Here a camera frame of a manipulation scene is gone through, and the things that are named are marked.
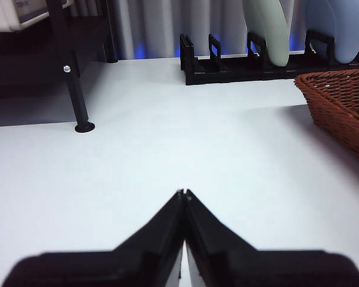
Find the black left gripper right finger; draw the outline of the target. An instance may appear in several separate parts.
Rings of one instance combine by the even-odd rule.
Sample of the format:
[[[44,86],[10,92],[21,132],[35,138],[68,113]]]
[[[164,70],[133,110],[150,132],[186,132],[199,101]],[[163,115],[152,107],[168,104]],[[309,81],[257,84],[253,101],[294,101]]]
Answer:
[[[196,286],[359,286],[348,257],[321,250],[258,250],[184,193],[185,238]]]

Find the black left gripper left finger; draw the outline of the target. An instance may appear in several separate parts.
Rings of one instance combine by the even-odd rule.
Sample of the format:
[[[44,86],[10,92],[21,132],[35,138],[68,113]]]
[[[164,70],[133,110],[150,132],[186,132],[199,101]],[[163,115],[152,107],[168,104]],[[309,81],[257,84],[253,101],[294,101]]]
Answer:
[[[20,260],[4,286],[178,286],[184,192],[178,190],[111,251],[44,253]]]

